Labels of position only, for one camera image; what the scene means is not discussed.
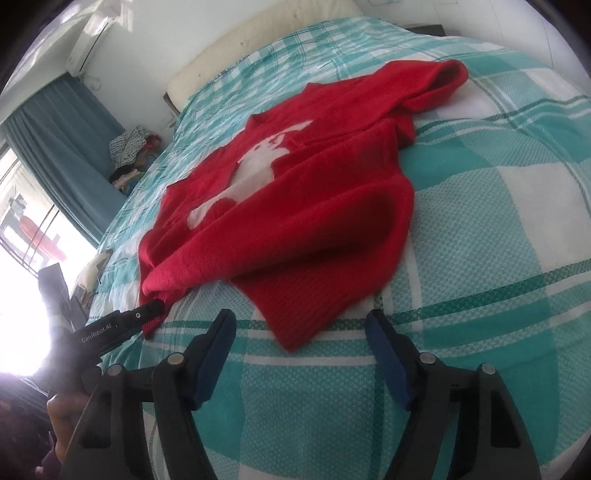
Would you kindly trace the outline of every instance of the headboard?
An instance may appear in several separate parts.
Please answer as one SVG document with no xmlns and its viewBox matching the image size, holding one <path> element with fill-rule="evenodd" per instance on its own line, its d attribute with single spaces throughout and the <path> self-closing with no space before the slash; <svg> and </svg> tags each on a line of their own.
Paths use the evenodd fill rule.
<svg viewBox="0 0 591 480">
<path fill-rule="evenodd" d="M 164 100 L 181 111 L 189 97 L 223 69 L 295 30 L 338 18 L 358 17 L 353 0 L 285 0 L 247 20 L 203 50 L 178 72 Z"/>
</svg>

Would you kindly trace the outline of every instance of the plaid bedspread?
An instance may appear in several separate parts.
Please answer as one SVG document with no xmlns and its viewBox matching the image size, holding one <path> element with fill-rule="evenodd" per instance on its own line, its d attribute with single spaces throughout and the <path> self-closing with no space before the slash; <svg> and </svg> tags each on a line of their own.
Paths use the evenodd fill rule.
<svg viewBox="0 0 591 480">
<path fill-rule="evenodd" d="M 400 155 L 417 191 L 414 219 L 383 290 L 287 354 L 240 291 L 211 283 L 178 302 L 150 341 L 137 336 L 104 359 L 154 365 L 220 309 L 235 312 L 238 337 L 212 400 L 194 416 L 219 478 L 384 475 L 407 414 L 365 339 L 362 319 L 374 307 L 449 365 L 496 366 L 547 478 L 591 428 L 591 101 L 539 62 L 490 43 L 352 18 L 297 31 L 224 71 L 192 97 L 173 143 L 108 229 L 101 248 L 115 252 L 92 318 L 137 305 L 138 243 L 167 185 L 229 142 L 250 114 L 308 82 L 391 60 L 449 58 L 464 62 L 470 80 L 449 104 L 415 118 L 416 145 Z M 146 434 L 155 474 L 166 479 L 153 414 L 147 407 Z M 436 478 L 444 478 L 440 463 Z"/>
</svg>

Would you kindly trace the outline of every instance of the blue curtain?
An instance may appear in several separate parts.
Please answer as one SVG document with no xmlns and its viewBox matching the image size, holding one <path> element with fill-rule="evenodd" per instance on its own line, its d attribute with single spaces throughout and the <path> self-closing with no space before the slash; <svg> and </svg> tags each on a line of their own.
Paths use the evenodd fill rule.
<svg viewBox="0 0 591 480">
<path fill-rule="evenodd" d="M 97 246 L 125 196 L 108 181 L 109 142 L 124 129 L 65 74 L 4 122 L 8 144 L 72 224 Z"/>
</svg>

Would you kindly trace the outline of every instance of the air conditioner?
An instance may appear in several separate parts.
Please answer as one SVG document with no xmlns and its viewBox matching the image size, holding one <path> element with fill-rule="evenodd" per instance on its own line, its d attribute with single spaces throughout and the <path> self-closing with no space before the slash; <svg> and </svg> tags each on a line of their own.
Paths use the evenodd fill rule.
<svg viewBox="0 0 591 480">
<path fill-rule="evenodd" d="M 118 16 L 110 4 L 102 4 L 92 14 L 66 62 L 66 69 L 73 77 L 79 77 L 86 71 L 97 47 Z"/>
</svg>

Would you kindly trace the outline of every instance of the screw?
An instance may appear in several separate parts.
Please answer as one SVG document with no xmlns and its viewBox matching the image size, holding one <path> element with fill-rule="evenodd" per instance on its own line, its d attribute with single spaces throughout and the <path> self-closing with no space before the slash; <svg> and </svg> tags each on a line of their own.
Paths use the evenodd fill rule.
<svg viewBox="0 0 591 480">
<path fill-rule="evenodd" d="M 169 365 L 180 365 L 184 361 L 184 355 L 182 353 L 172 353 L 168 356 Z"/>
<path fill-rule="evenodd" d="M 420 361 L 427 365 L 432 365 L 437 361 L 437 357 L 431 352 L 423 352 L 418 356 Z"/>
<path fill-rule="evenodd" d="M 123 371 L 123 367 L 119 364 L 115 364 L 115 365 L 111 365 L 108 369 L 107 369 L 107 375 L 109 375 L 110 377 L 116 377 L 117 375 L 119 375 L 121 372 Z"/>
<path fill-rule="evenodd" d="M 491 364 L 482 364 L 482 371 L 487 375 L 494 375 L 496 373 L 496 368 L 493 367 Z"/>
</svg>

